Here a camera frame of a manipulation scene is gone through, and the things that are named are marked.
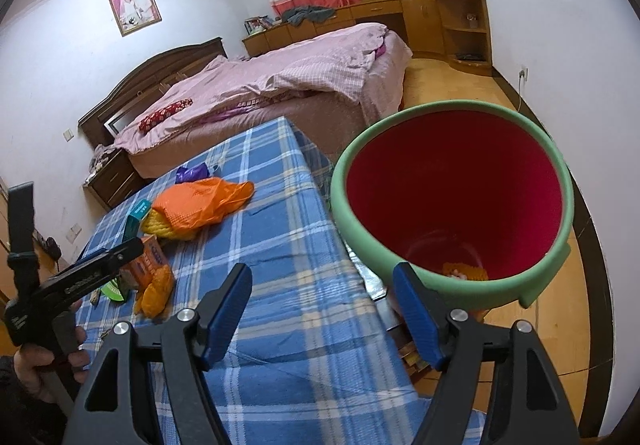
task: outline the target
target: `black clamp jaw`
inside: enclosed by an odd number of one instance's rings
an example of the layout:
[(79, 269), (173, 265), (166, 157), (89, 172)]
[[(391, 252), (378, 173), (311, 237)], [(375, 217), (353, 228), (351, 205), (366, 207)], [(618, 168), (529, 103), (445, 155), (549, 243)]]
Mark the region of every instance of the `black clamp jaw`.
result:
[(78, 350), (76, 317), (68, 308), (116, 277), (120, 266), (142, 255), (143, 245), (135, 238), (113, 250), (99, 250), (40, 284), (33, 251), (33, 213), (33, 184), (9, 189), (11, 253), (7, 262), (14, 271), (18, 295), (8, 302), (4, 323), (15, 346), (33, 343), (53, 352), (53, 364), (38, 368), (38, 373), (68, 416), (80, 387), (66, 360)]
[(63, 445), (162, 445), (149, 362), (164, 364), (180, 443), (230, 445), (203, 371), (224, 357), (252, 284), (251, 269), (237, 264), (196, 309), (157, 326), (117, 323), (80, 389)]
[(449, 309), (409, 263), (394, 269), (394, 288), (420, 356), (442, 372), (415, 445), (463, 442), (482, 362), (495, 365), (480, 445), (580, 443), (562, 384), (529, 322), (501, 328)]

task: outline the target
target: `dark wooden floor border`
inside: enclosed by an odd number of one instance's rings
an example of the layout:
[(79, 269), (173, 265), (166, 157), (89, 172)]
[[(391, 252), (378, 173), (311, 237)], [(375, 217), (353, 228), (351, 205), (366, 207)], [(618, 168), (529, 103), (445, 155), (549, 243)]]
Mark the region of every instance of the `dark wooden floor border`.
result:
[[(520, 104), (520, 113), (546, 132), (545, 127), (533, 114), (529, 105), (524, 100), (520, 101), (518, 92), (495, 68), (493, 77), (500, 89), (507, 95), (513, 107), (518, 108), (518, 104)], [(574, 231), (578, 239), (582, 266), (584, 267), (591, 329), (587, 392), (578, 428), (581, 437), (590, 438), (598, 435), (609, 400), (613, 365), (613, 311), (609, 279), (607, 278), (600, 242), (587, 205), (575, 183), (573, 175), (571, 180), (574, 184), (575, 197)]]

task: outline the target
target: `gray cloth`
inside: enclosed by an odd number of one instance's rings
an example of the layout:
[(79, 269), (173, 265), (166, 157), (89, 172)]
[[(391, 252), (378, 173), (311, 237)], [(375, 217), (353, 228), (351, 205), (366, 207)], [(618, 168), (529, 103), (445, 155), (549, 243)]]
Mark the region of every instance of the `gray cloth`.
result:
[(334, 8), (324, 6), (296, 6), (282, 13), (282, 20), (294, 26), (300, 26), (304, 20), (311, 22), (324, 22), (335, 13)]

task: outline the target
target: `yellow rope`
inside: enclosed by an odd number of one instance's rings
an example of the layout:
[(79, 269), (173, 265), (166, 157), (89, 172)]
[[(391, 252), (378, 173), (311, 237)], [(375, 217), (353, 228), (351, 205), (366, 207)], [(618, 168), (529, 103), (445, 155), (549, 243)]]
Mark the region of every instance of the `yellow rope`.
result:
[(166, 239), (179, 239), (190, 241), (196, 236), (197, 230), (177, 231), (169, 224), (169, 221), (154, 208), (149, 210), (140, 227), (145, 234), (153, 234)]
[(484, 268), (465, 265), (465, 263), (445, 263), (442, 265), (442, 274), (447, 277), (454, 275), (454, 271), (466, 276), (468, 281), (488, 281), (489, 276)]

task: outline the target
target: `person's sleeve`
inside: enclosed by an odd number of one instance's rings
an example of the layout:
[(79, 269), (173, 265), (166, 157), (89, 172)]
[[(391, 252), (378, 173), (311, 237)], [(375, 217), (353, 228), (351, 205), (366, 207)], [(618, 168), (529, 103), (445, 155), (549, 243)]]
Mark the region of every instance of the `person's sleeve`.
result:
[(57, 405), (25, 392), (15, 376), (13, 357), (0, 357), (0, 442), (60, 445), (65, 426), (66, 417)]

